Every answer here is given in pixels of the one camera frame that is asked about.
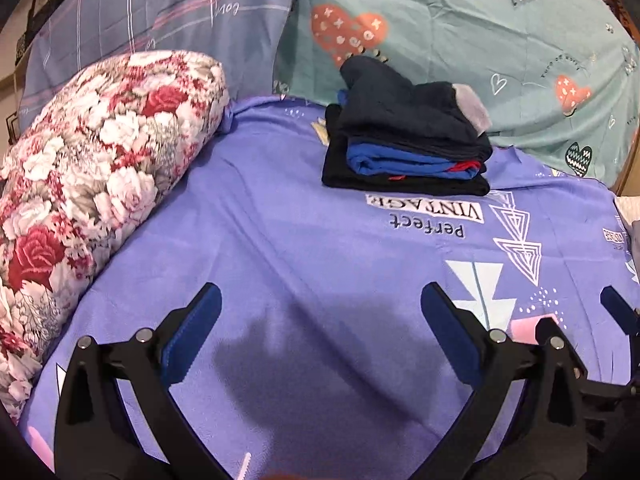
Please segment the dark navy pants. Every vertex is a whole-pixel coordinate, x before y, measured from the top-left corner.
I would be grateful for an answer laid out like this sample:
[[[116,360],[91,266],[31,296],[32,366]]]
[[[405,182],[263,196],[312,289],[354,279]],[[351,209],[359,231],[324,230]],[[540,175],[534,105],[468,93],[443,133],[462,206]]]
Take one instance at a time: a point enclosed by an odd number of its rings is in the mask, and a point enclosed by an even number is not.
[[[341,76],[346,101],[326,108],[326,125],[332,132],[453,162],[486,162],[491,156],[488,110],[466,84],[413,84],[364,55],[349,58]]]

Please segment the purple printed bedsheet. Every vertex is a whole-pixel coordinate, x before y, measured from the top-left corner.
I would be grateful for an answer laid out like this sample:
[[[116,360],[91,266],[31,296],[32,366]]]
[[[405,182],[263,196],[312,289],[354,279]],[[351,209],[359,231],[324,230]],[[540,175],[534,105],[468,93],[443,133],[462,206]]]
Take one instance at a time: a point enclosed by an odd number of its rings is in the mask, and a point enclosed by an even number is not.
[[[58,389],[79,337],[160,324],[207,282],[221,316],[171,392],[230,474],[405,479],[470,390],[420,309],[431,282],[489,328],[532,341],[554,318],[589,375],[623,384],[628,340],[600,304],[638,275],[613,194],[516,148],[484,197],[326,188],[321,106],[248,101],[111,258],[32,390],[21,430],[53,445]]]

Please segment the floral rolled blanket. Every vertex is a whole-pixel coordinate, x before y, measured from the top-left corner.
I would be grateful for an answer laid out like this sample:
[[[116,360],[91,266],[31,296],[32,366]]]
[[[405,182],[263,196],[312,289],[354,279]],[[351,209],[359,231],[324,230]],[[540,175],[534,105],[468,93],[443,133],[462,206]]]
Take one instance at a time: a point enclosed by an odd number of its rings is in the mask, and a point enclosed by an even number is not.
[[[1,402],[19,420],[96,276],[212,138],[229,93],[191,51],[122,54],[79,73],[1,165]]]

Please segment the blue folded pants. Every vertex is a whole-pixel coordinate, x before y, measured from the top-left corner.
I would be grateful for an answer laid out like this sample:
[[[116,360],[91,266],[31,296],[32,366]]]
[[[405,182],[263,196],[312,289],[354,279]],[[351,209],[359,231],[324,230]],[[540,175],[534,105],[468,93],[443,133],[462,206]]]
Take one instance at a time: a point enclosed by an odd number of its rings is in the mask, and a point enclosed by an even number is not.
[[[488,111],[467,84],[453,84],[452,96],[431,98],[424,133],[392,126],[371,132],[347,131],[346,162],[360,176],[434,177],[471,180],[485,170],[491,155]]]

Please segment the black folded pants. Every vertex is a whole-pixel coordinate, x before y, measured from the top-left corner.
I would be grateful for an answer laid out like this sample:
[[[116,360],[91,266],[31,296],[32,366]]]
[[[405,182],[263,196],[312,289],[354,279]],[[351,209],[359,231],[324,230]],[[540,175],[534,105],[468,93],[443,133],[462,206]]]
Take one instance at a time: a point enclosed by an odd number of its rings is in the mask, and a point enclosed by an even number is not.
[[[471,179],[441,178],[433,176],[406,176],[405,174],[357,174],[347,163],[347,136],[335,128],[342,108],[330,104],[326,108],[326,131],[329,146],[326,149],[321,181],[329,188],[348,188],[356,191],[397,192],[431,196],[485,196],[490,191],[489,182],[483,176],[486,166]]]

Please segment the green heart print pillow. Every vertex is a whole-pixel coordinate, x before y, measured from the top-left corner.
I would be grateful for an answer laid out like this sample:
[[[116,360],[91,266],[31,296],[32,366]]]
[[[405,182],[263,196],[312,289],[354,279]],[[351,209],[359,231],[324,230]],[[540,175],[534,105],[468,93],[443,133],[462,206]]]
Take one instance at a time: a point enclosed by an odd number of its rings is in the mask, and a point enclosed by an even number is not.
[[[293,0],[273,88],[321,104],[351,55],[468,84],[491,140],[615,183],[639,119],[639,49],[601,0]]]

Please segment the plaid blue grey pillow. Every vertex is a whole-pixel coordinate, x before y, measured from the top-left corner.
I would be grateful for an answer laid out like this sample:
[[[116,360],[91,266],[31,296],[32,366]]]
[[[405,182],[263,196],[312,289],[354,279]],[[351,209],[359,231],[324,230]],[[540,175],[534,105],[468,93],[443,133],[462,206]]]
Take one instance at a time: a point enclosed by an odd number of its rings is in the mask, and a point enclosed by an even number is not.
[[[272,90],[292,0],[65,0],[32,44],[21,128],[82,68],[149,50],[189,50],[224,66],[232,99]]]

